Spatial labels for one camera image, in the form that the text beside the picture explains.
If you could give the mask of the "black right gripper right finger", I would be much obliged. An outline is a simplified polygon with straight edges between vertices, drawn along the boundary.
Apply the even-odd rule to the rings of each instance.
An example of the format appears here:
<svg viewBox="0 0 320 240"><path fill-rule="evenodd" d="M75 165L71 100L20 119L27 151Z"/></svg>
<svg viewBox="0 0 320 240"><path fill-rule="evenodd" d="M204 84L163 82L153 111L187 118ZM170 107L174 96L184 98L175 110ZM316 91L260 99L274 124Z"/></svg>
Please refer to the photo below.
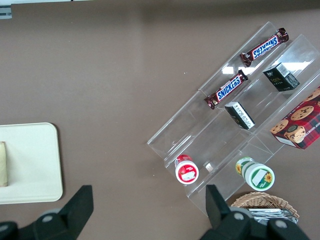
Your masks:
<svg viewBox="0 0 320 240"><path fill-rule="evenodd" d="M251 222L241 211L231 211L216 185L207 185L206 212L211 228L202 240L250 240Z"/></svg>

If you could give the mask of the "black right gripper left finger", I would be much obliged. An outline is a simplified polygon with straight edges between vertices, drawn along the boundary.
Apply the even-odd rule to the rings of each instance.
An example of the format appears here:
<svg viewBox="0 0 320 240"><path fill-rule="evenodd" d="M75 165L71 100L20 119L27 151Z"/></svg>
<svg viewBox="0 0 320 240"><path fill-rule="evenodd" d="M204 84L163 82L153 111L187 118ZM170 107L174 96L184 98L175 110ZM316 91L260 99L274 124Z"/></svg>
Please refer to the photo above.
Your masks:
<svg viewBox="0 0 320 240"><path fill-rule="evenodd" d="M93 188L83 185L59 212L44 214L32 224L36 240L76 240L94 210Z"/></svg>

